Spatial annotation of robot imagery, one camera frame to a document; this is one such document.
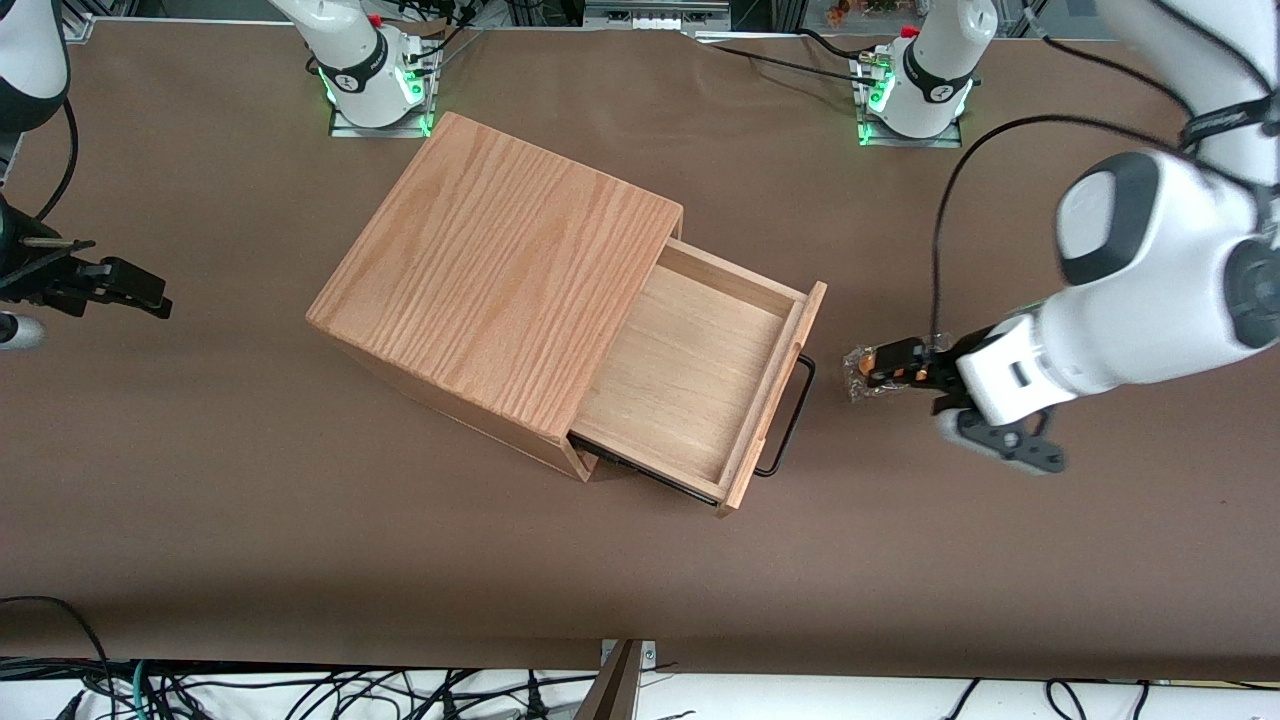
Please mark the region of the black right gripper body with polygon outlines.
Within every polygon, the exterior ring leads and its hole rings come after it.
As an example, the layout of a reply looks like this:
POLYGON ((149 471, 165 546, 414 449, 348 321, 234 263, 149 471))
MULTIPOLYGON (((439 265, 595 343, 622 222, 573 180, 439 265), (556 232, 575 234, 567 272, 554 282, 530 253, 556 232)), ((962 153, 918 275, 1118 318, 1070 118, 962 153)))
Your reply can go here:
POLYGON ((83 306, 99 301, 96 284, 81 274, 90 263, 76 256, 92 240, 63 238, 42 222, 1 200, 1 296, 4 302, 83 306))

